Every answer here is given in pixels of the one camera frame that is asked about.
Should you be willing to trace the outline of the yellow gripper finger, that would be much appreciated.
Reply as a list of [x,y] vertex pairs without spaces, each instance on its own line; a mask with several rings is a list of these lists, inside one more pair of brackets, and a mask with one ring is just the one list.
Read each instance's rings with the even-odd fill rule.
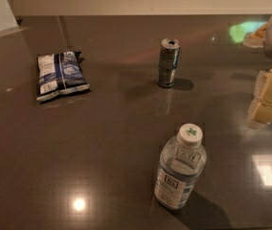
[[248,109],[247,125],[261,128],[272,122],[272,69],[260,70],[256,79],[254,99]]

